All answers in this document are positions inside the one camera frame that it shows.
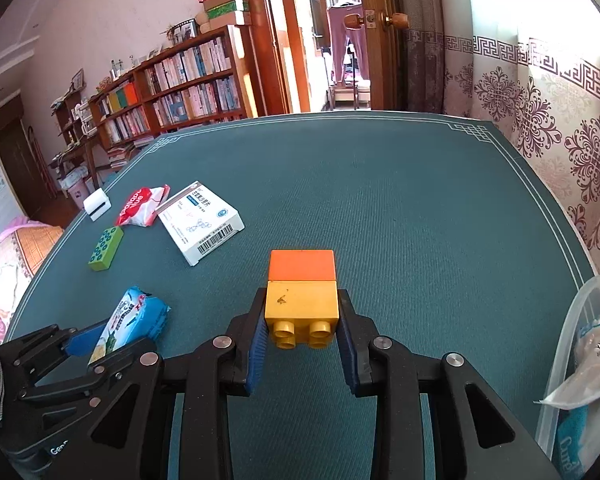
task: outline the green tablecloth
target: green tablecloth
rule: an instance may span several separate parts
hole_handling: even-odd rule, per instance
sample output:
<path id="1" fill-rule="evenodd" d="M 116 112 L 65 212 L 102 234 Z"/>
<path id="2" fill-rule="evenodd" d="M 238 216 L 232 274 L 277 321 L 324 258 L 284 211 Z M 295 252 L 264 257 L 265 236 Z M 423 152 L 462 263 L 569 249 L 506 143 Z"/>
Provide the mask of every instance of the green tablecloth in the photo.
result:
<path id="1" fill-rule="evenodd" d="M 159 220 L 130 226 L 111 268 L 88 268 L 131 192 L 195 180 L 244 231 L 189 267 Z M 546 187 L 480 121 L 343 112 L 196 128 L 160 137 L 106 192 L 112 209 L 67 229 L 9 336 L 87 326 L 139 285 L 172 307 L 162 354 L 189 352 L 247 311 L 271 249 L 332 248 L 357 311 L 411 351 L 464 354 L 533 434 L 562 320 L 593 274 Z M 336 345 L 270 345 L 256 393 L 229 410 L 237 480 L 368 478 L 375 400 L 349 393 Z"/>

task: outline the toy block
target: toy block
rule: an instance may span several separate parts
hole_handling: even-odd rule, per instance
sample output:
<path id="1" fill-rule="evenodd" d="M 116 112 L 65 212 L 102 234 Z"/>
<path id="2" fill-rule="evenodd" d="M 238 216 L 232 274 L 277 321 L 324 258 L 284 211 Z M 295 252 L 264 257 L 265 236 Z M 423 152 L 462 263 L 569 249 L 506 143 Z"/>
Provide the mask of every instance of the toy block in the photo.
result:
<path id="1" fill-rule="evenodd" d="M 264 317 L 278 348 L 326 348 L 338 323 L 338 292 L 330 282 L 269 282 Z"/>
<path id="2" fill-rule="evenodd" d="M 334 282 L 336 264 L 331 250 L 271 251 L 270 282 Z"/>
<path id="3" fill-rule="evenodd" d="M 109 269 L 113 256 L 120 245 L 120 240 L 122 240 L 122 228 L 110 227 L 109 229 L 105 229 L 100 235 L 100 240 L 98 240 L 96 248 L 91 253 L 88 263 L 91 269 Z"/>

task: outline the red and white package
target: red and white package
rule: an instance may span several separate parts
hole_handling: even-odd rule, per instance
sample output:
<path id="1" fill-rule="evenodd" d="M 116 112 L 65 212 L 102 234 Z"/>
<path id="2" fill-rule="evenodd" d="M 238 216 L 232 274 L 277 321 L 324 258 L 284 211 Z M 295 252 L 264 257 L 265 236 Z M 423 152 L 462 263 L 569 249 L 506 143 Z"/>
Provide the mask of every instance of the red and white package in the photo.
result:
<path id="1" fill-rule="evenodd" d="M 115 225 L 151 225 L 157 216 L 158 206 L 167 199 L 170 189 L 167 185 L 151 189 L 141 187 L 126 201 Z"/>

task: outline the white medicine box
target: white medicine box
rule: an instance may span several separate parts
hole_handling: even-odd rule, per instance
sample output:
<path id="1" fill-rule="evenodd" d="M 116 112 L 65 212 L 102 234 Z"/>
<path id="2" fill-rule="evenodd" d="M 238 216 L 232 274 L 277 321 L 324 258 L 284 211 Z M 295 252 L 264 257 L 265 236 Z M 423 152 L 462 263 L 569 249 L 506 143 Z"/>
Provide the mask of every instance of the white medicine box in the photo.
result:
<path id="1" fill-rule="evenodd" d="M 244 229 L 238 212 L 197 181 L 163 203 L 158 217 L 191 266 Z"/>

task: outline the desk leg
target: desk leg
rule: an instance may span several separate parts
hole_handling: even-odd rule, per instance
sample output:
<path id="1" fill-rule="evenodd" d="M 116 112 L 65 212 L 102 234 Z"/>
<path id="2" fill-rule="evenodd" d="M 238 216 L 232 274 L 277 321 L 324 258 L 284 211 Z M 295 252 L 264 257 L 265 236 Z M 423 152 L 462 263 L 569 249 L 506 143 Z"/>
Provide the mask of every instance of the desk leg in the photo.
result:
<path id="1" fill-rule="evenodd" d="M 93 149 L 90 145 L 84 147 L 84 155 L 87 158 L 87 168 L 89 170 L 89 176 L 93 182 L 93 189 L 98 189 L 100 183 L 98 182 L 98 172 L 96 171 L 96 165 L 93 162 Z"/>

